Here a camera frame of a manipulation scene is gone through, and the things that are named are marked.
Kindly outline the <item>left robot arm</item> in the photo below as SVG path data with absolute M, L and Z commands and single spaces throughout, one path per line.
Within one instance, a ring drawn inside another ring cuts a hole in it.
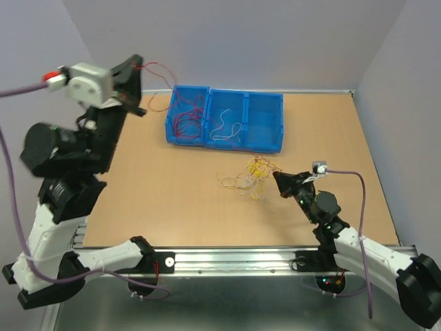
M 26 310 L 67 301 L 88 279 L 103 273 L 125 268 L 144 272 L 153 265 L 142 237 L 101 252 L 68 250 L 106 186 L 99 175 L 110 169 L 126 116 L 145 115 L 140 107 L 142 66 L 139 54 L 110 69 L 89 63 L 61 66 L 39 83 L 10 91 L 15 96 L 62 89 L 85 108 L 73 130 L 39 122 L 25 136 L 21 161 L 42 184 L 31 232 L 19 235 L 22 252 L 2 273 L 19 287 L 17 298 Z

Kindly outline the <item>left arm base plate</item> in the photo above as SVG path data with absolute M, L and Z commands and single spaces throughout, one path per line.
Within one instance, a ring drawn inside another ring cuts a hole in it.
M 175 252 L 156 251 L 142 257 L 140 262 L 125 272 L 130 274 L 172 274 L 175 266 Z

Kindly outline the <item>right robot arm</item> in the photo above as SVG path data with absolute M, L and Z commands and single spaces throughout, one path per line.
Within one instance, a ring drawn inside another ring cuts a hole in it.
M 388 248 L 343 221 L 335 195 L 315 189 L 314 180 L 325 173 L 273 173 L 281 197 L 294 198 L 308 220 L 316 225 L 313 233 L 320 244 L 319 265 L 357 274 L 365 279 L 368 288 L 376 286 L 395 299 L 413 322 L 432 328 L 440 320 L 437 263 L 426 254 L 412 257 Z

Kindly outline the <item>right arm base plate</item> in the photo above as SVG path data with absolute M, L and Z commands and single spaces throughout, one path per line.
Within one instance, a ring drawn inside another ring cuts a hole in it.
M 298 250 L 291 261 L 292 270 L 298 272 L 336 272 L 337 266 L 331 253 L 319 250 Z

